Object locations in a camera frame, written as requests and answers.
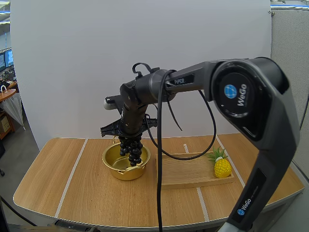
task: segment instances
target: gray carpet floor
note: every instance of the gray carpet floor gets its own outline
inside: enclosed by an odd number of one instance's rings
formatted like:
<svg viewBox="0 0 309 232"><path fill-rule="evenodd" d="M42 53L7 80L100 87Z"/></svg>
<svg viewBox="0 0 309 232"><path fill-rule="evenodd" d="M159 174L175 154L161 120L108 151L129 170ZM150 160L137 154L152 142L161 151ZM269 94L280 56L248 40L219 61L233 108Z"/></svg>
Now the gray carpet floor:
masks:
<svg viewBox="0 0 309 232"><path fill-rule="evenodd" d="M5 172L4 177L0 176L0 195L20 214L39 226L46 226L49 223L53 223L55 220L39 216L15 205L13 202L13 195L19 183L39 153L26 116L24 115L26 130L18 124L15 125L16 132L9 133L2 140L6 151L0 158L0 169ZM3 210L9 224L29 225L16 216L4 204Z"/></svg>

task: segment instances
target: computer monitor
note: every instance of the computer monitor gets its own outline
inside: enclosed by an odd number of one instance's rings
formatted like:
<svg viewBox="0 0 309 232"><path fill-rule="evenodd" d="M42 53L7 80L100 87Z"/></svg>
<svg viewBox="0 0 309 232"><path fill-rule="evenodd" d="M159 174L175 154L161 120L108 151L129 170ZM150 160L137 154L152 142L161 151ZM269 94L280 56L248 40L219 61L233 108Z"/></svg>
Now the computer monitor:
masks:
<svg viewBox="0 0 309 232"><path fill-rule="evenodd" d="M5 70L5 53L0 53L0 72Z"/></svg>
<svg viewBox="0 0 309 232"><path fill-rule="evenodd" d="M5 52L5 67L7 68L7 67L10 67L12 65L14 65L14 63L13 63L13 53L12 53L12 50L10 49L10 50L7 50Z"/></svg>

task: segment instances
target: gray robot arm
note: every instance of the gray robot arm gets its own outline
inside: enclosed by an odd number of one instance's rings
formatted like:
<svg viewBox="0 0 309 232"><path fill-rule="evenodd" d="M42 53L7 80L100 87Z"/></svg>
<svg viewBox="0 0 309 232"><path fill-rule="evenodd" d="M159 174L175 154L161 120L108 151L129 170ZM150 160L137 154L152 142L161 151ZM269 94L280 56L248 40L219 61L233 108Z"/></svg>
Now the gray robot arm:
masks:
<svg viewBox="0 0 309 232"><path fill-rule="evenodd" d="M134 138L147 130L147 106L157 103L167 70L150 70L120 88L115 103L121 119L101 128L106 134ZM299 124L288 79L268 58L203 62L173 72L165 81L163 101L176 93L203 89L221 114L259 149L248 182L227 222L219 230L247 231L276 190L299 142ZM156 120L150 121L150 127Z"/></svg>

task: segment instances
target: black wire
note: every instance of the black wire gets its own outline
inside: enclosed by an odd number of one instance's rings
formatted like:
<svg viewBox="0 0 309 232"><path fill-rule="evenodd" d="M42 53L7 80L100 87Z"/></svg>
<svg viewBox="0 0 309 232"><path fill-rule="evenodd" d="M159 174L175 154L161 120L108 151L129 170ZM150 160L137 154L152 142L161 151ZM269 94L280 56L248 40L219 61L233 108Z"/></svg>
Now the black wire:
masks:
<svg viewBox="0 0 309 232"><path fill-rule="evenodd" d="M176 120L176 118L175 118L175 115L174 115L174 113L173 113L172 107L171 107L171 105L170 105L170 103L169 103L169 98L167 98L167 102L168 102L170 114L172 115L172 117L173 117L173 119L174 119L174 122L176 123L176 125L178 126L178 128L182 131L181 127L179 126L179 124L178 124L178 122L177 122L177 120Z"/></svg>
<svg viewBox="0 0 309 232"><path fill-rule="evenodd" d="M153 105L155 106L156 110L158 111L158 107L155 104L153 104Z"/></svg>
<svg viewBox="0 0 309 232"><path fill-rule="evenodd" d="M13 207L11 207L11 205L4 200L3 197L1 197L1 201L10 209L13 211L13 213L15 213L17 216L19 216L21 219L23 219L24 221L28 222L29 224L31 224L32 226L37 226L36 224L34 224L32 221L30 221L29 219L25 218L24 216L22 216L19 212L17 212Z"/></svg>
<svg viewBox="0 0 309 232"><path fill-rule="evenodd" d="M176 160L192 160L192 159L201 157L202 155L204 155L206 152L209 151L209 149L212 147L212 145L213 145L213 143L214 143L214 141L215 141L215 139L216 139L217 127L216 127L216 122L215 122L213 113L212 113L212 111L211 111L211 108L210 108L208 102L205 100L205 96L204 96L204 94L202 93L202 91L199 90L199 93L201 94L201 96L202 96L203 99L204 99L205 104L207 105L207 108L208 108L208 110L209 110L209 114L211 115L211 119L212 119L212 123L213 123L213 137L212 137L211 144L210 144L210 145L207 147L207 149L206 149L205 151L203 151L201 154L196 155L196 156L193 156L193 157L187 157L187 158L175 157L175 156L169 154L168 152L166 152L165 150L162 150L162 152L163 152L164 154L166 154L167 156L169 156L169 157L171 157L171 158L173 158L173 159L176 159ZM153 138L153 135L151 134L151 131L150 131L150 128L149 128L149 125L148 125L148 121L147 121L147 117L146 117L146 116L148 116L149 118L150 118L150 116L149 116L149 114L145 114L145 121L146 121L146 124L147 124L147 131L148 131L149 137L150 137L151 141L153 142L153 144L154 144L156 147L158 147L158 144L155 142L155 140L154 140L154 138Z"/></svg>
<svg viewBox="0 0 309 232"><path fill-rule="evenodd" d="M144 118L145 121L146 121L146 124L147 124L147 130L148 130L149 136L150 136L152 142L154 143L154 145L158 148L158 181L157 181L157 189L156 189L156 203L157 203L157 214L158 214L159 232L163 231L162 214L161 214L162 152L164 154L168 155L169 157L171 157L173 159L176 159L176 160L192 160L192 159L198 158L198 157L204 155L211 148L211 146L214 143L214 140L216 138L216 133L217 133L216 123L215 123L215 119L214 119L214 116L212 114L211 108L210 108L208 102L206 101L204 94L202 93L201 90L199 90L199 93L202 96L202 98L203 98L203 100L204 100L204 102L205 102L205 104L206 104L206 106L207 106L207 108L209 110L209 113L211 115L212 122L213 122L213 138L212 138L211 144L201 154L199 154L197 156L193 156L193 157L188 157L188 158L179 158L179 157L172 156L172 155L170 155L169 153L165 152L162 149L162 97L163 97L163 88L165 86L165 79L172 72L174 72L174 70L167 71L164 74L164 76L162 78L162 81L160 83L160 89L159 89L159 95L158 95L158 112L157 112L157 126L158 126L158 129L157 129L157 139L158 139L158 144L155 142L153 136L151 135L150 128L149 128L149 125L148 125L148 122L147 122L146 114L145 114L145 118Z"/></svg>
<svg viewBox="0 0 309 232"><path fill-rule="evenodd" d="M306 108L305 108L305 112L303 114L303 118L300 121L300 127L299 129L301 129L301 127L303 126L304 120L305 120L305 116L306 116L306 112L307 112L307 108L308 108L308 102L309 102L309 95L307 97L307 103L306 103Z"/></svg>
<svg viewBox="0 0 309 232"><path fill-rule="evenodd" d="M163 231L162 226L162 215L161 215L161 185L162 185L162 97L163 97L163 88L165 84L166 77L171 74L173 71L167 71L161 81L159 96L158 96L158 115L157 115L157 139L158 139L158 182L156 186L156 207L158 214L158 223L159 223L159 232Z"/></svg>

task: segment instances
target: yellow pineapple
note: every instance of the yellow pineapple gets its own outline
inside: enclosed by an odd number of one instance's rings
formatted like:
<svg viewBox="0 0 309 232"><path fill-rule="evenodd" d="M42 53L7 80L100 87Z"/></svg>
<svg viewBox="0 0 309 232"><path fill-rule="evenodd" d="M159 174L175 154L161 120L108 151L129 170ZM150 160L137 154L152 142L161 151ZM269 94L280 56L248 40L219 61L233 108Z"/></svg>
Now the yellow pineapple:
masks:
<svg viewBox="0 0 309 232"><path fill-rule="evenodd" d="M208 157L211 161L215 162L214 165L214 174L218 178L227 177L232 172L232 167L230 162L226 159L227 156L224 154L225 149L220 151L220 148L216 150L214 147L213 153L209 154Z"/></svg>

